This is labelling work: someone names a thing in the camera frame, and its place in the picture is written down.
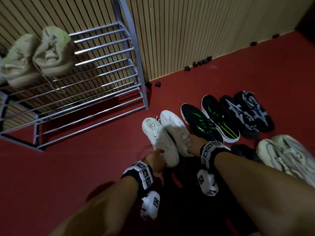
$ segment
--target black shoe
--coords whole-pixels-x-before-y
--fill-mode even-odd
[[[270,132],[275,130],[271,117],[258,103],[253,93],[240,91],[234,95],[234,100],[242,106],[243,111],[248,112],[254,118],[258,131]]]
[[[262,160],[259,158],[259,156],[257,155],[256,150],[244,144],[234,144],[231,147],[231,153],[233,153],[234,155],[245,157],[248,160],[252,160],[252,161],[264,164]]]
[[[254,118],[242,110],[242,106],[235,103],[228,95],[220,98],[220,105],[224,117],[239,129],[241,135],[246,139],[258,138],[258,131],[254,124]]]
[[[215,124],[216,129],[222,135],[225,142],[235,143],[239,140],[239,130],[233,124],[226,121],[221,112],[220,104],[215,97],[205,95],[201,100],[201,111]]]
[[[184,103],[180,107],[180,113],[185,123],[187,123],[192,132],[207,141],[218,141],[224,143],[219,131],[215,128],[215,124],[211,122],[203,112],[190,104]]]

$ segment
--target wall panel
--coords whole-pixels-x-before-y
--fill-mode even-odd
[[[249,46],[252,41],[270,39],[273,34],[284,34],[294,29],[313,0],[126,0],[138,35],[140,54],[146,80],[170,74],[212,56],[216,58]],[[56,25],[72,33],[115,22],[112,0],[0,0],[0,47],[10,46],[25,33],[35,33],[39,37],[42,29]],[[94,39],[77,47],[89,48],[120,39],[118,34]],[[96,58],[122,49],[122,44],[78,56],[77,61]],[[122,59],[114,56],[96,65]],[[71,74],[85,71],[78,67]],[[102,73],[100,69],[74,76],[65,84],[89,79]],[[121,79],[128,70],[116,72],[104,78],[89,80],[71,87],[71,93],[87,91],[96,85]],[[95,90],[67,100],[62,104],[111,92],[109,87]],[[68,97],[55,93],[40,103]],[[7,123],[14,126],[16,122]]]

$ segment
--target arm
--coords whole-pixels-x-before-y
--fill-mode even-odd
[[[154,173],[166,167],[157,149],[143,161]],[[62,222],[49,236],[112,236],[118,235],[129,211],[137,199],[138,183],[127,176],[87,202],[80,210]]]
[[[189,153],[200,157],[207,141],[192,137]],[[315,189],[284,172],[227,152],[215,168],[263,235],[314,235]]]

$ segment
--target hand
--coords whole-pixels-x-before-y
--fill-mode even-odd
[[[191,147],[187,149],[187,153],[192,154],[196,157],[200,157],[200,148],[207,144],[207,140],[199,138],[196,135],[190,135]]]
[[[167,165],[166,161],[160,158],[160,154],[163,152],[162,149],[156,149],[143,160],[144,163],[152,167],[153,174],[160,173]]]

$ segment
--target black wristband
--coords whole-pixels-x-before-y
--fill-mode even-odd
[[[208,142],[200,149],[201,163],[211,173],[214,170],[215,157],[220,152],[230,152],[230,150],[220,142]]]
[[[143,198],[149,193],[149,187],[153,183],[152,168],[142,161],[137,161],[125,170],[121,179],[132,176],[138,183],[138,198]]]

